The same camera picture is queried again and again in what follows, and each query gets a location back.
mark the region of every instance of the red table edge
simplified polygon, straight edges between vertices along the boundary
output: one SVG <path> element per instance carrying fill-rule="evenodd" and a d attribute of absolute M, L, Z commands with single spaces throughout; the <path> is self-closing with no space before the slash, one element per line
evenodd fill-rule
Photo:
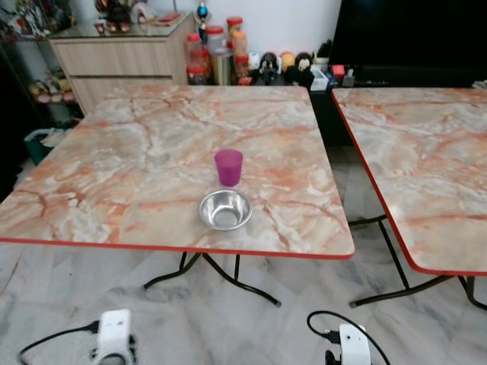
<path fill-rule="evenodd" d="M 129 245 L 123 243 L 84 243 L 69 242 L 58 240 L 33 240 L 21 238 L 0 238 L 2 243 L 23 243 L 44 246 L 73 246 L 73 247 L 96 247 L 102 249 L 146 249 L 151 251 L 171 251 L 171 252 L 195 252 L 195 253 L 217 253 L 225 255 L 249 255 L 263 257 L 289 257 L 295 259 L 327 259 L 327 260 L 348 260 L 353 256 L 353 252 L 347 255 L 322 255 L 313 253 L 296 252 L 273 252 L 273 251 L 251 251 L 246 249 L 208 249 L 204 247 L 182 247 L 182 246 L 150 246 L 150 245 Z"/>
<path fill-rule="evenodd" d="M 367 175 L 369 180 L 372 183 L 372 186 L 374 187 L 375 193 L 377 194 L 377 197 L 379 198 L 380 204 L 382 205 L 382 208 L 384 209 L 384 212 L 386 213 L 386 216 L 388 218 L 388 221 L 390 223 L 390 226 L 393 228 L 394 235 L 397 238 L 397 242 L 399 242 L 399 245 L 401 247 L 401 250 L 403 251 L 404 256 L 406 257 L 406 261 L 408 262 L 409 266 L 417 272 L 421 272 L 422 274 L 428 274 L 428 275 L 447 275 L 447 276 L 487 276 L 487 272 L 485 271 L 446 271 L 446 270 L 432 270 L 429 268 L 422 268 L 418 264 L 414 262 L 412 259 L 411 255 L 409 254 L 408 248 L 406 244 L 404 243 L 404 240 L 399 233 L 399 229 L 396 226 L 396 222 L 393 219 L 392 214 L 389 211 L 389 208 L 387 207 L 387 204 L 380 193 L 380 190 L 377 186 L 377 183 L 375 182 L 374 176 L 372 175 L 372 172 L 370 171 L 367 162 L 365 161 L 364 155 L 360 151 L 360 147 L 358 146 L 357 141 L 355 140 L 355 136 L 352 133 L 352 130 L 350 129 L 349 124 L 347 123 L 347 119 L 343 115 L 343 111 L 340 108 L 339 102 L 335 97 L 335 94 L 332 91 L 332 98 L 333 102 L 335 103 L 336 108 L 338 109 L 338 112 L 340 113 L 340 116 L 342 117 L 343 124 L 345 124 L 345 127 L 347 128 L 347 131 L 350 135 L 350 138 L 352 139 L 352 142 L 355 146 L 355 150 L 358 152 L 358 156 L 360 156 L 360 159 L 362 161 L 362 165 L 365 167 L 365 171 L 367 171 Z"/>

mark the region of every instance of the black cable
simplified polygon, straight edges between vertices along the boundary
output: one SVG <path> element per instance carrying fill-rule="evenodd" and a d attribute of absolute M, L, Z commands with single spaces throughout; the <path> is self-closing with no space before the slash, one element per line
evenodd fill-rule
<path fill-rule="evenodd" d="M 26 352 L 28 352 L 30 349 L 35 348 L 36 346 L 42 344 L 43 342 L 52 340 L 53 338 L 63 336 L 63 335 L 67 335 L 68 333 L 91 332 L 93 334 L 96 334 L 96 333 L 98 333 L 99 325 L 100 325 L 100 321 L 94 321 L 94 322 L 90 323 L 89 325 L 86 325 L 85 327 L 73 328 L 73 329 L 69 329 L 67 331 L 62 331 L 62 332 L 55 333 L 54 335 L 47 336 L 47 337 L 43 338 L 42 340 L 36 341 L 33 344 L 30 344 L 27 347 L 23 348 L 21 350 L 21 352 L 19 352 L 17 354 L 17 360 L 22 365 L 29 365 L 29 363 L 24 359 L 24 354 Z"/>
<path fill-rule="evenodd" d="M 382 349 L 380 348 L 379 344 L 366 331 L 364 331 L 362 328 L 360 328 L 359 325 L 357 325 L 355 322 L 353 322 L 352 320 L 348 319 L 347 317 L 342 316 L 341 314 L 338 314 L 338 313 L 335 313 L 335 312 L 330 312 L 329 310 L 317 310 L 316 312 L 310 313 L 310 315 L 306 319 L 306 323 L 307 323 L 307 326 L 309 327 L 309 329 L 313 333 L 316 333 L 317 335 L 319 335 L 322 338 L 326 338 L 326 333 L 318 332 L 311 325 L 311 318 L 313 318 L 317 314 L 328 314 L 330 316 L 335 316 L 336 318 L 340 318 L 341 320 L 343 320 L 345 322 L 348 322 L 351 325 L 353 325 L 357 330 L 359 330 L 367 338 L 367 340 L 369 340 L 373 344 L 373 346 L 377 349 L 377 351 L 379 351 L 379 354 L 384 359 L 384 362 L 387 365 L 390 365 L 389 359 L 387 358 L 386 354 L 382 351 Z"/>

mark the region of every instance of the black television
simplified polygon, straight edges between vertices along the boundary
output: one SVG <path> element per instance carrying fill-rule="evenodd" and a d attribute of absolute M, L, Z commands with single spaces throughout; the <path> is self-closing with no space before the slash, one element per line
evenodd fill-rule
<path fill-rule="evenodd" d="M 487 0 L 342 0 L 329 63 L 358 86 L 468 87 L 486 43 Z"/>

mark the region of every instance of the purple plastic cup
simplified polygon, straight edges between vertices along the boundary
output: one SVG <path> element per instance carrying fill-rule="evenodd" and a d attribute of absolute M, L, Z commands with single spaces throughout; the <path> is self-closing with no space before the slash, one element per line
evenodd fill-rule
<path fill-rule="evenodd" d="M 244 155 L 237 150 L 220 150 L 215 155 L 216 169 L 220 184 L 223 186 L 236 186 L 242 174 Z"/>

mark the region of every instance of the cabinet drawer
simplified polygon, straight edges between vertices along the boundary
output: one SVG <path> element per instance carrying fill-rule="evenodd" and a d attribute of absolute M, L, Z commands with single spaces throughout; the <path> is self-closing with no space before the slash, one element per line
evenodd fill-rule
<path fill-rule="evenodd" d="M 70 76 L 171 75 L 164 41 L 60 43 L 56 48 Z"/>
<path fill-rule="evenodd" d="M 170 78 L 72 78 L 71 81 L 85 115 L 115 87 L 173 85 Z"/>

